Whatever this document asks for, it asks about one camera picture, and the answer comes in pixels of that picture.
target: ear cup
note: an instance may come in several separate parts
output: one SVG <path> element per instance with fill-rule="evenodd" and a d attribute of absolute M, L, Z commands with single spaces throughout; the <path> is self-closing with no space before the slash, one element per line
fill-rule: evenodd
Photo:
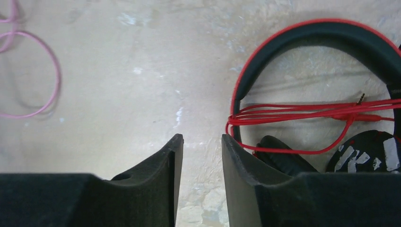
<path fill-rule="evenodd" d="M 326 172 L 393 172 L 400 170 L 400 142 L 377 130 L 362 132 L 339 147 Z"/>
<path fill-rule="evenodd" d="M 263 137 L 261 142 L 257 144 L 257 147 L 291 149 L 287 144 L 273 136 Z M 305 159 L 297 154 L 267 153 L 259 151 L 256 151 L 255 154 L 270 167 L 290 176 L 296 176 L 302 172 L 318 172 Z"/>

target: red and black headphones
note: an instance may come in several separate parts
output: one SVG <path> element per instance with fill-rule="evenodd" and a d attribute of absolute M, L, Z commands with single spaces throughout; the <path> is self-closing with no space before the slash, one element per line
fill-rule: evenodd
<path fill-rule="evenodd" d="M 324 105 L 254 105 L 240 109 L 241 100 L 274 58 L 300 46 L 328 46 L 348 53 L 383 81 L 391 99 L 373 102 Z M 246 62 L 236 82 L 231 101 L 231 115 L 226 133 L 244 148 L 255 150 L 255 155 L 266 164 L 289 175 L 316 171 L 299 154 L 321 154 L 344 138 L 354 121 L 394 121 L 394 135 L 376 130 L 354 136 L 331 158 L 326 171 L 397 172 L 400 168 L 401 146 L 401 51 L 383 34 L 358 22 L 344 19 L 315 19 L 289 26 L 263 42 Z M 394 110 L 394 119 L 362 112 Z M 308 111 L 312 113 L 289 112 Z M 346 121 L 346 126 L 330 146 L 318 151 L 292 150 L 273 136 L 265 136 L 256 146 L 241 142 L 239 126 L 270 122 L 330 117 Z"/>

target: pink cable loop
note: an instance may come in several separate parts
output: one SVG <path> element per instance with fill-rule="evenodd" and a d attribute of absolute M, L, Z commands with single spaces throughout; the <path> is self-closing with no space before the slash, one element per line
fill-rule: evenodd
<path fill-rule="evenodd" d="M 28 32 L 24 32 L 24 31 L 18 31 L 17 27 L 18 27 L 18 8 L 17 8 L 17 0 L 10 0 L 10 17 L 5 19 L 5 20 L 0 20 L 0 23 L 11 23 L 11 30 L 9 32 L 0 34 L 0 39 L 4 38 L 5 36 L 6 41 L 3 43 L 3 45 L 0 48 L 0 53 L 7 51 L 11 44 L 14 41 L 14 37 L 15 35 L 20 35 L 23 37 L 27 37 L 30 38 L 32 40 L 34 40 L 35 42 L 37 42 L 43 49 L 46 50 L 46 52 L 49 54 L 51 60 L 53 61 L 55 70 L 56 70 L 56 80 L 55 80 L 55 88 L 53 90 L 52 95 L 50 96 L 50 99 L 47 101 L 47 103 L 42 106 L 39 110 L 30 113 L 30 114 L 26 114 L 26 115 L 13 115 L 13 114 L 7 114 L 7 113 L 0 113 L 0 117 L 6 117 L 6 118 L 12 118 L 12 119 L 21 119 L 21 118 L 28 118 L 28 117 L 32 117 L 35 116 L 39 113 L 41 113 L 42 111 L 44 111 L 45 109 L 47 109 L 57 98 L 57 95 L 59 93 L 59 89 L 60 89 L 60 82 L 61 82 L 61 68 L 60 65 L 57 61 L 57 58 L 55 56 L 55 54 L 52 52 L 52 50 L 50 49 L 50 47 L 48 45 L 46 45 L 45 42 L 43 42 L 40 38 L 38 38 L 37 36 L 30 34 Z"/>

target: bundled red cord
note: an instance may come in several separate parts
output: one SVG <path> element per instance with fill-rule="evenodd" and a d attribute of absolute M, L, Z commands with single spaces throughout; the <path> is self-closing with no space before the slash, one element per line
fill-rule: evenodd
<path fill-rule="evenodd" d="M 365 114 L 363 112 L 389 110 L 401 108 L 401 99 L 388 99 L 372 102 L 358 103 L 341 103 L 341 104 L 323 104 L 323 105 L 253 105 L 241 109 L 238 114 L 228 117 L 226 124 L 226 133 L 229 134 L 229 126 L 243 126 L 266 124 L 273 122 L 283 122 L 291 120 L 309 119 L 316 117 L 328 117 L 336 120 L 346 121 L 344 130 L 341 135 L 330 146 L 315 151 L 306 150 L 290 150 L 277 148 L 258 148 L 243 143 L 239 143 L 242 147 L 271 153 L 292 153 L 292 154 L 321 154 L 334 148 L 345 136 L 351 124 L 355 121 L 377 122 L 377 121 L 394 121 L 393 118 L 381 117 L 374 114 Z M 308 113 L 288 113 L 288 112 L 308 112 Z"/>

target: stained concrete surface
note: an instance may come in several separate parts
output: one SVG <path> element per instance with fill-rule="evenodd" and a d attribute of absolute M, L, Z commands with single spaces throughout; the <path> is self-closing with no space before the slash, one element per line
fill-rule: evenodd
<path fill-rule="evenodd" d="M 397 0 L 30 0 L 23 29 L 44 39 L 62 67 L 57 105 L 26 120 L 0 119 L 1 172 L 91 172 L 105 179 L 136 165 L 175 133 L 185 138 L 177 226 L 228 226 L 220 137 L 244 62 L 267 37 L 317 17 L 368 24 L 401 43 Z M 0 13 L 9 14 L 8 1 Z M 0 32 L 9 29 L 0 25 Z M 23 114 L 53 89 L 49 57 L 17 39 L 0 55 L 0 110 Z M 258 78 L 244 103 L 388 98 L 356 60 L 324 47 L 291 50 Z M 392 111 L 380 112 L 392 116 Z M 318 149 L 339 135 L 330 119 L 244 129 L 255 144 L 274 135 Z M 355 123 L 347 138 L 390 122 Z M 328 154 L 306 158 L 323 170 Z"/>

